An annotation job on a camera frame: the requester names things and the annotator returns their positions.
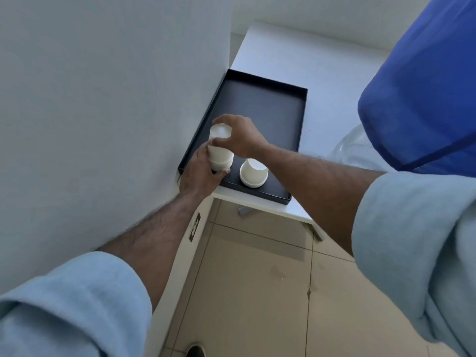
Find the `person's left hand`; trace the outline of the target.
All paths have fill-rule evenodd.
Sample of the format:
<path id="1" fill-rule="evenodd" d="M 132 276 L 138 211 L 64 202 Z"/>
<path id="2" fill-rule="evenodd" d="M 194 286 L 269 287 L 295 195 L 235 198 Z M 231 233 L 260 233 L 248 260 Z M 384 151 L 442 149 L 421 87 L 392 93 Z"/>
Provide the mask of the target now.
<path id="1" fill-rule="evenodd" d="M 179 194 L 191 197 L 197 203 L 209 197 L 230 169 L 213 172 L 210 163 L 195 162 L 195 153 L 180 178 Z"/>

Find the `person's right hand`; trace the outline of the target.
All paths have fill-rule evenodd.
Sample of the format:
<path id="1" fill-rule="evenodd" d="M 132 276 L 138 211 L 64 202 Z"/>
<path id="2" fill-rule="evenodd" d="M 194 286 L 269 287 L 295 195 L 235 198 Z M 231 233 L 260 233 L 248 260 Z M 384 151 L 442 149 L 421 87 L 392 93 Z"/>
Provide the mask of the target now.
<path id="1" fill-rule="evenodd" d="M 223 114 L 213 120 L 215 124 L 227 124 L 232 128 L 229 138 L 232 138 L 234 149 L 228 149 L 241 158 L 253 158 L 264 161 L 264 155 L 269 148 L 269 143 L 248 117 L 233 114 Z"/>

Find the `person's left forearm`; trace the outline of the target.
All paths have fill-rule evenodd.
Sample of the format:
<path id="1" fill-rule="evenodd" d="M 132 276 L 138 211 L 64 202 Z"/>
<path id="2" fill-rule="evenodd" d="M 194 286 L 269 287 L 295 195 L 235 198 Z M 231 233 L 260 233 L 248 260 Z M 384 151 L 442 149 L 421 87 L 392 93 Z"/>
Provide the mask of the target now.
<path id="1" fill-rule="evenodd" d="M 120 258 L 135 271 L 147 290 L 152 312 L 163 295 L 187 226 L 207 197 L 199 191 L 179 192 L 169 203 L 96 249 Z"/>

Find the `person's right forearm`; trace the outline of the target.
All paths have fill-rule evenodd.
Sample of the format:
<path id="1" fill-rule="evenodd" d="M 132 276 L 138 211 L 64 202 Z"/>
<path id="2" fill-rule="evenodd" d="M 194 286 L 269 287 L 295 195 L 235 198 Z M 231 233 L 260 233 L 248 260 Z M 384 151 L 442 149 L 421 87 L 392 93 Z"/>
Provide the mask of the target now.
<path id="1" fill-rule="evenodd" d="M 384 172 L 303 155 L 265 143 L 252 149 L 312 220 L 353 256 L 352 230 L 358 207 Z"/>

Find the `black rectangular tray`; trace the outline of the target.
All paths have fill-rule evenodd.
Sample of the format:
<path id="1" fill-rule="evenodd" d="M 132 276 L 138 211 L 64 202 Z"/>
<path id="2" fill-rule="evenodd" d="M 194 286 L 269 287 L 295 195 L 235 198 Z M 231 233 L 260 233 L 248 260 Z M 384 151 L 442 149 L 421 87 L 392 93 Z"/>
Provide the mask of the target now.
<path id="1" fill-rule="evenodd" d="M 208 139 L 212 121 L 222 114 L 246 116 L 269 143 L 298 152 L 307 93 L 306 88 L 229 69 L 178 166 L 178 172 L 183 173 L 195 151 Z"/>

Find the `clear plastic water jug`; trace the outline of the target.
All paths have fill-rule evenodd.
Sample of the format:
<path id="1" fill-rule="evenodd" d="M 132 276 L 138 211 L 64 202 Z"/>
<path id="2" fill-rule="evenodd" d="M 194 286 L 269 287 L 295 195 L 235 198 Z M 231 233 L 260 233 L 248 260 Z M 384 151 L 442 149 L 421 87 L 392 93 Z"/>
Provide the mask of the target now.
<path id="1" fill-rule="evenodd" d="M 362 124 L 347 133 L 326 157 L 326 160 L 384 173 L 396 172 L 372 146 Z"/>

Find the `light blue left sleeve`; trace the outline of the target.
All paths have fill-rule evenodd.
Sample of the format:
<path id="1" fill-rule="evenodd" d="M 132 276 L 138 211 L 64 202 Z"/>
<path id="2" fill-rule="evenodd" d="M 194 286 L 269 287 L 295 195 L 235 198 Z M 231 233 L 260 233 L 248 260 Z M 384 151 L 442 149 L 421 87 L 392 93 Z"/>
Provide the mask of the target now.
<path id="1" fill-rule="evenodd" d="M 132 267 L 89 252 L 0 296 L 0 357 L 143 357 L 151 317 Z"/>

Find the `light blue sleeve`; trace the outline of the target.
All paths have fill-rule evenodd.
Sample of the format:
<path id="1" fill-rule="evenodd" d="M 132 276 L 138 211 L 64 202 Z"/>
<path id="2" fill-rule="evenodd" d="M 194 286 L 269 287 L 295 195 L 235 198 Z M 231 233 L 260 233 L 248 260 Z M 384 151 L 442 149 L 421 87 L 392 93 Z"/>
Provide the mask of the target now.
<path id="1" fill-rule="evenodd" d="M 423 339 L 476 357 L 476 178 L 380 176 L 358 207 L 352 251 Z"/>
<path id="2" fill-rule="evenodd" d="M 0 357 L 143 357 L 151 317 L 132 267 L 89 252 L 0 296 Z"/>

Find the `blue fabric jug cover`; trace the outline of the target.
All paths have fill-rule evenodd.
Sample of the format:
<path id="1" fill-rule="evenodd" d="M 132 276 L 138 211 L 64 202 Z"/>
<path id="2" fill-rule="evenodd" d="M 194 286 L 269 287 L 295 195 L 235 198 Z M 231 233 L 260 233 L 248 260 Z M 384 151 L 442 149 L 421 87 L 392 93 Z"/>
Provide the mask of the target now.
<path id="1" fill-rule="evenodd" d="M 396 171 L 476 178 L 476 0 L 431 0 L 360 96 Z"/>

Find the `light blue right sleeve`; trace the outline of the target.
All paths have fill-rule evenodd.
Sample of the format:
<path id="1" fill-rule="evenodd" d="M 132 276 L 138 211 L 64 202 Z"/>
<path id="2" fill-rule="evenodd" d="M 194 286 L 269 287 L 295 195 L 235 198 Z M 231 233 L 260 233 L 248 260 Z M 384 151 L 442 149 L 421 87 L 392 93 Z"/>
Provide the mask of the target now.
<path id="1" fill-rule="evenodd" d="M 380 176 L 358 207 L 352 251 L 423 339 L 476 357 L 476 178 Z"/>

